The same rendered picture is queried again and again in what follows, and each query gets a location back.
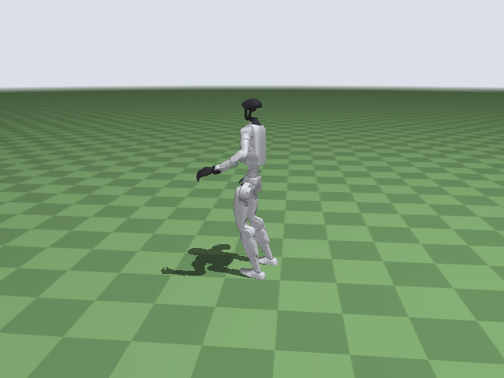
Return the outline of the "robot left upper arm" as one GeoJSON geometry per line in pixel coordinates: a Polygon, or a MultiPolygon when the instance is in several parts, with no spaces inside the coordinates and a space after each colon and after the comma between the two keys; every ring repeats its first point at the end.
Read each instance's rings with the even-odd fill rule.
{"type": "Polygon", "coordinates": [[[250,138],[253,137],[252,127],[241,128],[240,130],[240,147],[243,152],[243,156],[239,159],[240,162],[245,162],[248,157],[248,151],[250,147],[250,138]]]}

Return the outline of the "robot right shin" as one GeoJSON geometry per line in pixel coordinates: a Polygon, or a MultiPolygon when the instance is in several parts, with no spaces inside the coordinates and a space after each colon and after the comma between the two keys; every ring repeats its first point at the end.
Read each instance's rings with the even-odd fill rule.
{"type": "Polygon", "coordinates": [[[272,260],[272,252],[269,247],[269,237],[268,237],[268,233],[267,233],[265,226],[263,226],[262,229],[256,231],[255,239],[257,240],[258,245],[261,247],[264,255],[268,256],[268,258],[267,258],[267,256],[266,256],[266,258],[269,260],[272,260]]]}

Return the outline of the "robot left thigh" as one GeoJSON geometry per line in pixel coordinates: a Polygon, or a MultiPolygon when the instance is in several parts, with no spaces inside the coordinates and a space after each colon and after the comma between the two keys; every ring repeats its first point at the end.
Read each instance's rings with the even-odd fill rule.
{"type": "Polygon", "coordinates": [[[244,185],[239,186],[235,190],[234,197],[234,216],[235,222],[239,229],[240,234],[244,229],[249,229],[252,232],[252,236],[255,237],[256,231],[253,227],[247,225],[249,205],[248,200],[251,199],[253,194],[253,189],[251,183],[244,183],[244,185]]]}

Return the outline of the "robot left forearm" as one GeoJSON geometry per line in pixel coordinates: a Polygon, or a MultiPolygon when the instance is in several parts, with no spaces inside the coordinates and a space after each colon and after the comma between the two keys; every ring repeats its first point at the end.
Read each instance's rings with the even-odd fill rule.
{"type": "MultiPolygon", "coordinates": [[[[230,168],[238,165],[238,160],[243,156],[241,150],[237,151],[230,159],[221,163],[220,165],[215,165],[214,170],[220,170],[221,173],[228,171],[230,168]]],[[[220,174],[221,174],[220,173],[220,174]]]]}

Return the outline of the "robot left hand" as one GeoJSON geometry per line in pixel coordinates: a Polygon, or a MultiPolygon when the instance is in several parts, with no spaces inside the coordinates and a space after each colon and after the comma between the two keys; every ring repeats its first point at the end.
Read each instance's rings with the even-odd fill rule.
{"type": "Polygon", "coordinates": [[[204,177],[204,176],[208,176],[209,174],[213,173],[214,175],[216,174],[220,174],[221,171],[220,170],[214,170],[214,167],[215,166],[212,166],[211,167],[204,167],[203,169],[200,169],[197,173],[197,181],[199,182],[199,179],[204,177]]]}

